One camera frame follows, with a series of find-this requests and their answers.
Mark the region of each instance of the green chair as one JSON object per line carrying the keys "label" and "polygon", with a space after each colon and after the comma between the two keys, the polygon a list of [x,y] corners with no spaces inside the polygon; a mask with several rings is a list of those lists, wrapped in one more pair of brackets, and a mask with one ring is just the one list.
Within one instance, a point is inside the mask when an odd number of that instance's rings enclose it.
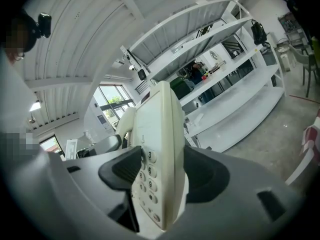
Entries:
{"label": "green chair", "polygon": [[178,100],[182,99],[191,92],[189,86],[184,80],[185,79],[182,76],[178,76],[176,79],[170,82],[170,87],[174,91]]}

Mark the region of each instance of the light fixture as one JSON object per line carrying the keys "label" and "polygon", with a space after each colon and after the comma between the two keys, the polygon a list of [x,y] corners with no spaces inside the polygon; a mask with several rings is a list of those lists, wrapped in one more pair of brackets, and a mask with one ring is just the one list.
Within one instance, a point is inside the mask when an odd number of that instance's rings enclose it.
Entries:
{"label": "light fixture", "polygon": [[214,58],[215,60],[218,59],[218,56],[217,56],[212,50],[210,51],[210,55],[211,55],[211,57]]}
{"label": "light fixture", "polygon": [[31,106],[29,111],[31,112],[31,111],[34,111],[34,110],[38,110],[40,108],[41,108],[40,101],[37,100],[35,103],[33,103],[33,105]]}

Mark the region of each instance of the window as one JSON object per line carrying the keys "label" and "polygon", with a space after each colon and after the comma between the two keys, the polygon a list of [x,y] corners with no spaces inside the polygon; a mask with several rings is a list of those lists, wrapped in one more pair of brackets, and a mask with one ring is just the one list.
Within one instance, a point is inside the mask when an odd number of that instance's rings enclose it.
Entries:
{"label": "window", "polygon": [[122,85],[100,85],[93,96],[114,129],[126,109],[135,106]]}
{"label": "window", "polygon": [[59,155],[65,156],[65,153],[60,147],[59,142],[57,141],[57,138],[55,135],[42,141],[40,143],[40,146],[47,152],[54,152],[54,153],[58,153]]}

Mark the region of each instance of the number button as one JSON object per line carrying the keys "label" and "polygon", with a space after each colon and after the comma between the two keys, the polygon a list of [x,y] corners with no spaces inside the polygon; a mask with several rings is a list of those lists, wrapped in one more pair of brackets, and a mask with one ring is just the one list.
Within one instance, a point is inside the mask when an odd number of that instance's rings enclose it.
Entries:
{"label": "number button", "polygon": [[152,189],[154,192],[157,191],[157,185],[152,179],[148,180],[148,185],[149,185],[149,188]]}
{"label": "number button", "polygon": [[140,183],[140,189],[142,192],[146,192],[146,187],[142,182]]}
{"label": "number button", "polygon": [[157,177],[157,171],[152,165],[148,165],[148,174],[153,178]]}
{"label": "number button", "polygon": [[141,170],[146,169],[146,164],[144,163],[144,161],[141,161]]}
{"label": "number button", "polygon": [[149,197],[149,199],[151,200],[152,203],[154,203],[154,204],[158,203],[157,197],[153,193],[151,193],[150,191],[148,193],[148,197]]}
{"label": "number button", "polygon": [[153,218],[156,222],[160,222],[160,218],[158,215],[156,215],[155,213],[153,214]]}
{"label": "number button", "polygon": [[156,156],[155,152],[153,152],[153,151],[147,152],[147,158],[151,163],[155,163],[157,160],[157,156]]}
{"label": "number button", "polygon": [[145,174],[144,174],[142,171],[139,172],[139,177],[140,177],[140,180],[141,180],[142,182],[145,182],[145,181],[146,181],[146,176],[145,176]]}

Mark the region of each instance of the white metal shelf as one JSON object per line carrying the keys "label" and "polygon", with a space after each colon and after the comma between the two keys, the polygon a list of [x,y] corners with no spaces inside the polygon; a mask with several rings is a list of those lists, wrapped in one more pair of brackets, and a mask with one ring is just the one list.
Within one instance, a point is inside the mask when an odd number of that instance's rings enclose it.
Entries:
{"label": "white metal shelf", "polygon": [[180,99],[181,106],[186,105],[193,99],[200,96],[204,91],[208,90],[210,87],[214,86],[216,83],[221,81],[223,78],[225,78],[227,75],[229,75],[231,72],[236,70],[239,66],[241,66],[243,63],[245,63],[247,60],[249,60],[253,55],[255,55],[259,50],[262,48],[262,45],[256,46],[254,49],[249,51],[248,53],[243,52],[242,54],[235,57],[233,60],[234,63],[228,63],[223,66],[221,66],[220,69],[218,69],[216,72],[208,76],[206,80],[201,81],[198,83],[192,92],[190,92],[188,95],[184,96],[182,99]]}
{"label": "white metal shelf", "polygon": [[190,34],[218,21],[231,0],[214,0],[192,6],[159,23],[144,34],[130,51],[146,65]]}
{"label": "white metal shelf", "polygon": [[156,81],[161,81],[169,78],[172,74],[183,68],[195,58],[233,36],[246,22],[251,19],[251,17],[238,19],[232,23],[218,27],[199,38],[187,42],[183,45],[182,49],[172,55],[171,59],[166,61],[165,66],[151,72],[151,74],[147,76],[148,80],[154,79]]}
{"label": "white metal shelf", "polygon": [[275,107],[284,89],[263,87],[230,116],[197,135],[202,149],[224,152],[251,133]]}
{"label": "white metal shelf", "polygon": [[278,69],[278,65],[256,68],[218,97],[188,114],[191,122],[203,114],[197,125],[188,128],[189,135],[197,135],[230,116],[259,92]]}

